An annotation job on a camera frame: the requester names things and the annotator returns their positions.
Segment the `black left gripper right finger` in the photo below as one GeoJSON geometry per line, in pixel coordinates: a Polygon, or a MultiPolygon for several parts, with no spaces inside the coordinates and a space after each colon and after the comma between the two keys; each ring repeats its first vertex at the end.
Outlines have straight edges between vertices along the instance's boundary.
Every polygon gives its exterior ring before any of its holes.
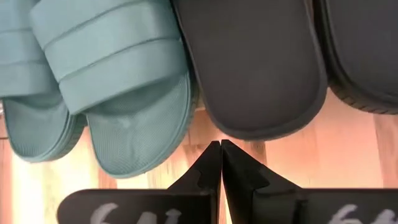
{"type": "Polygon", "coordinates": [[[305,189],[221,142],[233,224],[398,224],[398,189],[305,189]]]}

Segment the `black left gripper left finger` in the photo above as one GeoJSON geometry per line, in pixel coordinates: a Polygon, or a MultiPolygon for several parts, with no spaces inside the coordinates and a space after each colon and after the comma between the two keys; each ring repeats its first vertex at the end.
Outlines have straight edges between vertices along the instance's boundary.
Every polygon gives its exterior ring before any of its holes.
{"type": "Polygon", "coordinates": [[[67,196],[58,224],[218,224],[222,150],[211,142],[167,189],[86,189],[67,196]]]}

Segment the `black rubber slide sandal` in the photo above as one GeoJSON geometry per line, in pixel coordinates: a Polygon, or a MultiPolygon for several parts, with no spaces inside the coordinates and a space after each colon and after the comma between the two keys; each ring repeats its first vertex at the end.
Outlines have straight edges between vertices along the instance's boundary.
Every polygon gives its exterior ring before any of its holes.
{"type": "Polygon", "coordinates": [[[212,122],[236,139],[306,126],[327,77],[307,0],[172,0],[212,122]]]}
{"type": "Polygon", "coordinates": [[[398,0],[312,0],[332,92],[357,110],[398,114],[398,0]]]}

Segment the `teal green slide sandal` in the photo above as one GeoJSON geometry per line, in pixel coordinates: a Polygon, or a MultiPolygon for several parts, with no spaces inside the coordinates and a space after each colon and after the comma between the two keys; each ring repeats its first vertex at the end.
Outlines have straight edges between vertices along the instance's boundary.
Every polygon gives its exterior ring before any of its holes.
{"type": "Polygon", "coordinates": [[[172,155],[197,88],[170,0],[40,0],[30,21],[107,174],[134,177],[172,155]]]}
{"type": "Polygon", "coordinates": [[[31,28],[29,13],[39,0],[0,0],[0,101],[15,154],[28,162],[67,155],[85,126],[70,114],[31,28]]]}

